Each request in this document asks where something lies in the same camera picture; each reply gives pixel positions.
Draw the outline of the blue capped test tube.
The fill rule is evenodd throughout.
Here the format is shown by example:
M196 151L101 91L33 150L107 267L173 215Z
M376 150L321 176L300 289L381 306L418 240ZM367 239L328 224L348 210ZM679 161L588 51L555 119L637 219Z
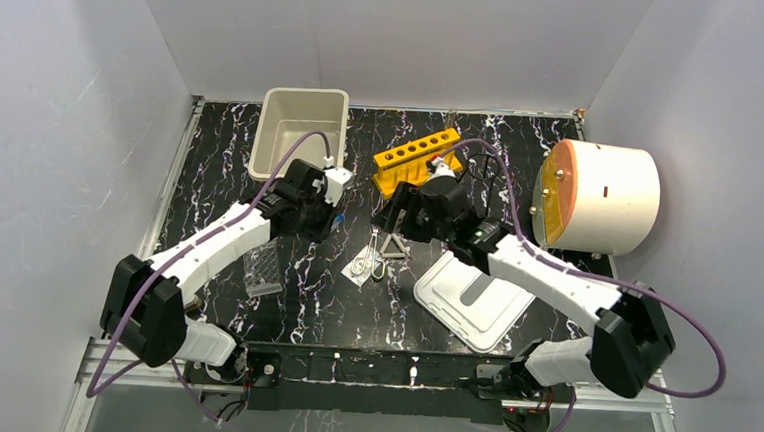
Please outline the blue capped test tube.
M333 220L333 222L331 223L331 226L330 226L330 233L332 235L334 235L336 232L341 230L341 226L342 226L342 223L344 222L344 220L345 220L345 216L343 214L337 213L335 215L335 218L334 218L334 220Z

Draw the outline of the long glass test tube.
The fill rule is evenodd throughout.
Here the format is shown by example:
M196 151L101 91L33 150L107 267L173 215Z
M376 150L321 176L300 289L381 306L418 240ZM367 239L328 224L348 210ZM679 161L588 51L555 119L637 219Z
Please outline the long glass test tube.
M446 129L453 129L456 127L456 119L457 119L457 110L456 109L450 109L446 112L445 116L445 127Z

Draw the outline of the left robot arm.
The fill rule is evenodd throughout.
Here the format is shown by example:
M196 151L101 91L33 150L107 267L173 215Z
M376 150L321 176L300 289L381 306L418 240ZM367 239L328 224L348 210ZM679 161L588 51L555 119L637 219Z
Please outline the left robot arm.
M114 340L149 367L171 359L208 365L223 383L245 375L240 340L223 326L198 322L187 305L223 269L280 236L318 242L330 234L352 172L291 161L284 176L266 183L247 204L234 203L198 233L143 260L116 265L100 316Z

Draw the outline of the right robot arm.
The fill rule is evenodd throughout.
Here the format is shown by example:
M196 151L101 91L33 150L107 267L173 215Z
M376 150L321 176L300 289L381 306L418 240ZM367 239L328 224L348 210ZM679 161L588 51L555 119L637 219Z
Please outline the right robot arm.
M579 325L582 337L535 340L510 361L493 384L511 394L534 400L558 384L595 382L633 399L675 348L662 307L647 292L527 250L510 225L478 215L453 177L400 183L372 222L407 240L441 241L459 262L518 286Z

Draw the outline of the clay pipe triangle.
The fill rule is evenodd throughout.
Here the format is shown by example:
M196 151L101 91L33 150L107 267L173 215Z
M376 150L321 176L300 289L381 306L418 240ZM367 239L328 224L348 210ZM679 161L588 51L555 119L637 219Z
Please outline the clay pipe triangle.
M389 260L407 259L411 252L402 237L397 234L388 234L381 245L380 255L383 259Z

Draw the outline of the yellow test tube rack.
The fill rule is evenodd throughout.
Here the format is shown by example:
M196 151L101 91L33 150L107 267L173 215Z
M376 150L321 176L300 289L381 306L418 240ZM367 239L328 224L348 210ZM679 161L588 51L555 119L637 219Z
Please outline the yellow test tube rack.
M376 173L372 176L375 187L384 199L391 199L398 184L424 184L430 177L426 163L461 140L455 128L436 132L406 144L389 148L374 155Z

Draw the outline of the metal crucible tongs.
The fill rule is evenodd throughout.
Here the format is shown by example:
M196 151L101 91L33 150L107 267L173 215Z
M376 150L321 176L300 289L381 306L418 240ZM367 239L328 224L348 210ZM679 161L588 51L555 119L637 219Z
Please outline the metal crucible tongs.
M359 274L369 273L372 281L379 282L386 274L385 263L382 260L382 256L378 251L379 230L377 228L371 229L370 238L366 245L366 251L364 255L359 258L358 269Z

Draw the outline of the clear acrylic tube rack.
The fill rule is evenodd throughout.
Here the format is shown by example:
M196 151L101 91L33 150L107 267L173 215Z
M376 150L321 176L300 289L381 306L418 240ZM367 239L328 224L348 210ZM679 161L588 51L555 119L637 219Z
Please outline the clear acrylic tube rack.
M245 292L250 298L274 295L283 290L278 254L277 242L273 240L242 257Z

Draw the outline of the white plastic packet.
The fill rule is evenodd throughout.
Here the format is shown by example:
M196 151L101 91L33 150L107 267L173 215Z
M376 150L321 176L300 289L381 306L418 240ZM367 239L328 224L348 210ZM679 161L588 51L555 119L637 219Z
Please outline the white plastic packet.
M365 247L347 263L341 273L355 286L362 287L368 279L372 278L372 273L378 263L379 256L377 253L370 247Z

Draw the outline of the white bin lid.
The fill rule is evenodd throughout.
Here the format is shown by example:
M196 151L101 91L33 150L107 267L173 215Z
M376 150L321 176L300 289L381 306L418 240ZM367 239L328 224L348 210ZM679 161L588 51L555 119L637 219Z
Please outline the white bin lid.
M488 276L448 251L414 284L428 313L478 353L490 353L530 307L535 296Z

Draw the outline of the white cylindrical centrifuge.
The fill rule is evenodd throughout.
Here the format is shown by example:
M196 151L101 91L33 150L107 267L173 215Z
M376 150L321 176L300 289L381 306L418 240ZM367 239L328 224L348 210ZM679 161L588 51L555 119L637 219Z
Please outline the white cylindrical centrifuge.
M535 179L530 215L536 243L622 256L654 226L661 200L653 157L638 148L565 139Z

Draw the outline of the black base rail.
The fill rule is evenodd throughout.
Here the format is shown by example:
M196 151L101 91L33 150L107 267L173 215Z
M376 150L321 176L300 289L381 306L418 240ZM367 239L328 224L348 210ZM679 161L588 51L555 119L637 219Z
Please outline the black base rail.
M188 383L209 392L249 388L254 411L335 410L470 422L522 424L546 431L572 389L509 377L509 358L251 342L219 366L186 358Z

